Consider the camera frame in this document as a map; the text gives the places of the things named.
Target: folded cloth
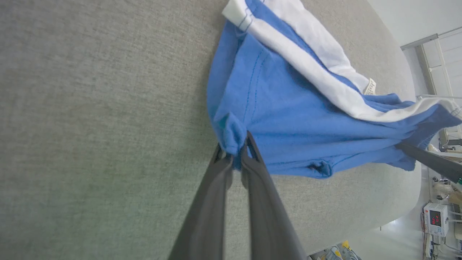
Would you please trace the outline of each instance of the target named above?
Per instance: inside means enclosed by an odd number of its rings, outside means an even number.
[[[415,160],[396,144],[425,149],[462,123],[448,99],[363,95],[369,80],[299,0],[230,0],[223,14],[209,116],[227,153],[238,154],[249,130],[271,174],[327,178],[368,162],[410,171]]]

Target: stitching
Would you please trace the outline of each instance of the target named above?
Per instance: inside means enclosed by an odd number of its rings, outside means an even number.
[[[255,67],[257,66],[258,58],[260,58],[260,55],[261,55],[262,52],[263,52],[263,50],[261,50],[260,53],[258,54],[257,60],[255,60],[254,68],[252,69],[252,75],[250,76],[249,91],[247,93],[247,104],[245,105],[244,118],[242,120],[244,122],[244,124],[245,124],[245,116],[247,115],[247,107],[249,106],[249,96],[250,96],[250,87],[252,86],[252,78],[254,77]]]
[[[244,10],[245,16],[244,16],[244,18],[242,19],[241,23],[237,26],[239,29],[241,28],[242,23],[245,21],[245,19],[246,19],[247,16],[249,15],[249,14],[247,14],[247,10],[248,10],[248,9],[249,9],[249,7],[247,7],[247,8]]]
[[[254,105],[254,111],[252,112],[252,117],[250,118],[250,123],[252,123],[254,120],[255,110],[257,108],[257,91],[258,91],[258,82],[260,81],[261,68],[265,64],[265,61],[268,57],[269,57],[269,53],[266,55],[266,57],[261,62],[260,69],[258,70],[257,83],[255,84],[255,101],[254,101],[255,105]]]

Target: electronic device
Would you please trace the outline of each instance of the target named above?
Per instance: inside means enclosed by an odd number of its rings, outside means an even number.
[[[448,206],[429,203],[424,207],[425,233],[446,237],[449,230]]]

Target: white wall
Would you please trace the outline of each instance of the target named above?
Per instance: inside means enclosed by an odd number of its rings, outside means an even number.
[[[462,0],[368,0],[400,46],[462,26]]]

